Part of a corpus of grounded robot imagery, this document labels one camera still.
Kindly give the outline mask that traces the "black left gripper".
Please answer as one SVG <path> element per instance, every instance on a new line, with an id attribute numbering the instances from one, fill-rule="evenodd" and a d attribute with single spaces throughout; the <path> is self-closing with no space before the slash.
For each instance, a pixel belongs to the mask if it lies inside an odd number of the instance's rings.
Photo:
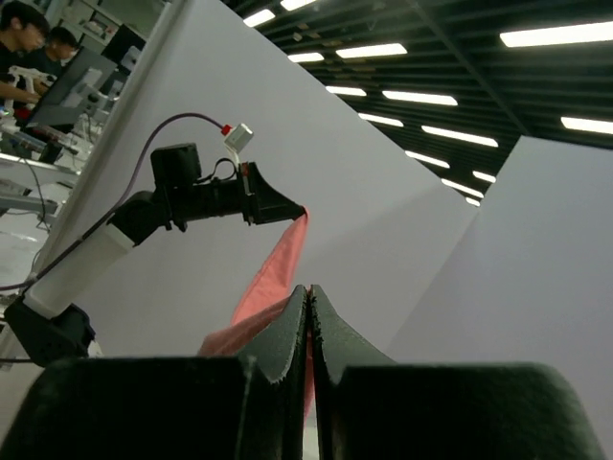
<path id="1" fill-rule="evenodd" d="M 156 149 L 150 155 L 154 201 L 161 206 L 164 226 L 187 230 L 189 222 L 240 215 L 249 225 L 295 220 L 307 210 L 275 190 L 254 162 L 232 167 L 220 178 L 204 176 L 196 145 Z"/>

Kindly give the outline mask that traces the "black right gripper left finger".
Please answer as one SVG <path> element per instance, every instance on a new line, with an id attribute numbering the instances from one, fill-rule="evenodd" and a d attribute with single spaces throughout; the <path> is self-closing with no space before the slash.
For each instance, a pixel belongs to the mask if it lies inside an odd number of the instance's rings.
<path id="1" fill-rule="evenodd" d="M 65 359 L 34 381 L 5 459 L 298 459 L 307 291 L 230 356 Z"/>

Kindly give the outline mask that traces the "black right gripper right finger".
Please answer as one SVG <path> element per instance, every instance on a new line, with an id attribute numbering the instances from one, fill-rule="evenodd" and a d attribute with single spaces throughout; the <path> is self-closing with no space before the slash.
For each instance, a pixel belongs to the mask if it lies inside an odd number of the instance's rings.
<path id="1" fill-rule="evenodd" d="M 324 459 L 602 459 L 570 383 L 537 363 L 397 363 L 309 293 Z"/>

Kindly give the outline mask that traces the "pink t shirt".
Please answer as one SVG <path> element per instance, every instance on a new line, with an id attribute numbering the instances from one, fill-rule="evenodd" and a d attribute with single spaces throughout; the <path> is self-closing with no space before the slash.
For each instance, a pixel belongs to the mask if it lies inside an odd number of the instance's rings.
<path id="1" fill-rule="evenodd" d="M 235 354 L 284 311 L 307 237 L 309 214 L 294 220 L 243 292 L 229 327 L 208 334 L 197 351 L 200 357 Z"/>

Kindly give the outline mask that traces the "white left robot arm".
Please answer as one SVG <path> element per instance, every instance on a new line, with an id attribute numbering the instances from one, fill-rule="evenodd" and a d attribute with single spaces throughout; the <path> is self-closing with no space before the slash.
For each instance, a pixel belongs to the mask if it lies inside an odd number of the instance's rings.
<path id="1" fill-rule="evenodd" d="M 253 162 L 224 179 L 201 172 L 193 144 L 150 156 L 155 189 L 134 194 L 93 225 L 5 309 L 4 317 L 30 361 L 39 366 L 90 357 L 97 344 L 76 298 L 109 267 L 160 228 L 186 231 L 189 222 L 240 215 L 248 224 L 295 220 L 305 207 L 274 190 Z"/>

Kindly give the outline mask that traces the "grey monitor back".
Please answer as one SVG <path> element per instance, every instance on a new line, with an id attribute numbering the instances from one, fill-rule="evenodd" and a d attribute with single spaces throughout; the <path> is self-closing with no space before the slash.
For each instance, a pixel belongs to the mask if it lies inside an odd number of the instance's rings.
<path id="1" fill-rule="evenodd" d="M 89 95 L 97 93 L 116 68 L 112 60 L 86 48 L 80 49 L 31 110 L 24 127 L 73 125 Z"/>

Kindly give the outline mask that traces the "person in black shirt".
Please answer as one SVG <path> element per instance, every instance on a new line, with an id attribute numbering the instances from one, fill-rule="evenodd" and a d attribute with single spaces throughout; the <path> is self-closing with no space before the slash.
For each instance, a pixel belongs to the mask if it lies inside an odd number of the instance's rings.
<path id="1" fill-rule="evenodd" d="M 29 91 L 15 86 L 9 73 L 13 66 L 21 66 L 21 58 L 41 48 L 50 31 L 45 16 L 21 1 L 10 1 L 1 8 L 1 105 L 6 100 L 36 104 L 43 90 L 34 82 Z"/>

